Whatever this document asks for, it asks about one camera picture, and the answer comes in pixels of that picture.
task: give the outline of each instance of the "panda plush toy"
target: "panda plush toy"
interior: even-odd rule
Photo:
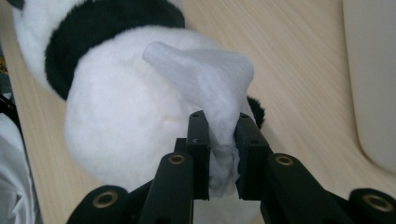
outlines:
[[[181,0],[8,2],[28,69],[66,100],[67,148],[86,172],[103,184],[140,187],[186,137],[189,115],[204,110],[211,200],[195,202],[194,218],[240,224],[255,216],[258,203],[238,200],[234,190],[233,140],[240,112],[263,122],[259,103],[247,97],[253,66],[185,29]]]

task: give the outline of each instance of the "wooden table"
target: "wooden table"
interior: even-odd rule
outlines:
[[[300,159],[342,197],[365,187],[396,197],[396,175],[372,164],[359,144],[341,0],[183,2],[191,29],[253,61],[249,94],[266,107],[262,133],[275,152]],[[27,72],[6,1],[0,1],[0,36],[43,218],[65,223],[99,183],[69,158],[64,102]]]

